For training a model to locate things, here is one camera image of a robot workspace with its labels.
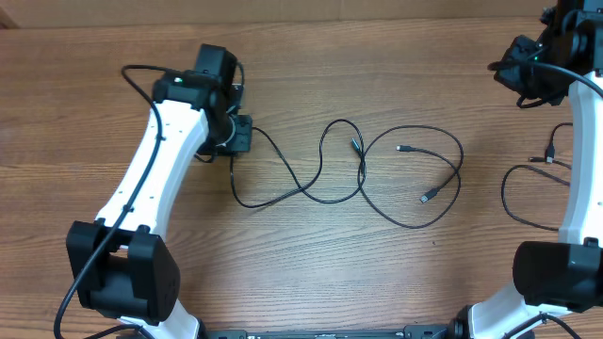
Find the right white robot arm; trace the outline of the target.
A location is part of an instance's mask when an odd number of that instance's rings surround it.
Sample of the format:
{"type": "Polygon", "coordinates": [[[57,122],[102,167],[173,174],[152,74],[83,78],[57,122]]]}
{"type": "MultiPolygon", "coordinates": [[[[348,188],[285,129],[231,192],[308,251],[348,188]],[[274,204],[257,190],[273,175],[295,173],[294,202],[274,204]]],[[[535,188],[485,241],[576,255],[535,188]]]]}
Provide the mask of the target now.
{"type": "Polygon", "coordinates": [[[562,226],[555,242],[522,243],[512,282],[459,312],[450,338],[519,338],[602,304],[602,4],[560,1],[541,21],[537,40],[516,37],[488,69],[519,94],[521,108],[570,102],[573,160],[562,226]]]}

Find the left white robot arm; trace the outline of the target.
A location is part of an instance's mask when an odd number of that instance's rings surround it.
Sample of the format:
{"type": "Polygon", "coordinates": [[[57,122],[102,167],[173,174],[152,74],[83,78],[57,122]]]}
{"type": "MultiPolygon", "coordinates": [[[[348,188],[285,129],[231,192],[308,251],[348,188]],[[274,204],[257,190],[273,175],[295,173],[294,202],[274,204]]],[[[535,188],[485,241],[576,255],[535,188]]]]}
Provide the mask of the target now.
{"type": "Polygon", "coordinates": [[[181,273],[166,246],[169,218],[191,160],[248,152],[253,120],[238,112],[244,85],[234,79],[244,71],[226,48],[204,44],[193,69],[160,73],[150,93],[134,87],[150,113],[122,181],[94,221],[76,221],[67,234],[73,283],[57,310],[56,337],[72,298],[120,320],[113,332],[208,335],[179,299],[181,273]]]}

